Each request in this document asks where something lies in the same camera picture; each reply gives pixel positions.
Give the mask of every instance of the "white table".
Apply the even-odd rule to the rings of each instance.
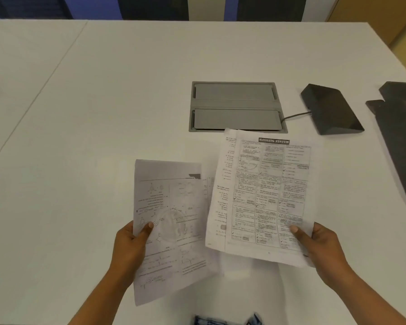
[[[85,23],[0,20],[0,148]]]
[[[136,158],[217,158],[222,134],[188,132],[192,81],[275,82],[286,115],[308,83],[341,90],[364,133],[319,136],[305,116],[289,134],[324,142],[318,220],[406,316],[406,202],[365,106],[406,70],[367,24],[92,21],[0,152],[0,323],[69,321],[132,218]],[[354,323],[314,269],[279,268],[256,261],[138,308],[130,289],[116,323]]]

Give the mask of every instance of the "hand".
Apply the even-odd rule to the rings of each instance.
[[[118,279],[127,289],[134,281],[135,273],[146,255],[146,241],[153,229],[153,223],[147,223],[138,236],[133,234],[134,222],[117,232],[114,241],[113,257],[108,274]]]
[[[355,275],[346,261],[337,234],[332,230],[316,222],[311,237],[297,226],[291,226],[290,230],[307,249],[318,275],[331,289],[336,290]]]

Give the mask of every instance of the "dark grey device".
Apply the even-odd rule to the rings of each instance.
[[[274,83],[193,82],[190,132],[229,129],[287,133]]]
[[[321,135],[358,133],[364,128],[337,89],[309,84],[302,92],[305,106]]]
[[[387,82],[379,90],[385,101],[369,100],[366,105],[376,116],[406,193],[406,83]]]

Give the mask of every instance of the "black cable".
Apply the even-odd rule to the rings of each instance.
[[[290,119],[291,117],[296,117],[296,116],[305,115],[305,114],[311,114],[311,112],[305,112],[305,113],[300,113],[300,114],[295,114],[295,115],[287,116],[287,117],[285,117],[284,119],[281,119],[280,123],[284,122],[284,120]]]

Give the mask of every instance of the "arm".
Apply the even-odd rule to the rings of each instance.
[[[111,325],[127,288],[146,254],[146,241],[153,223],[144,226],[138,236],[132,234],[134,222],[117,232],[110,268],[97,284],[69,325]]]
[[[349,266],[336,233],[315,223],[312,236],[296,226],[291,232],[308,250],[320,278],[333,289],[358,325],[406,325],[406,318]]]

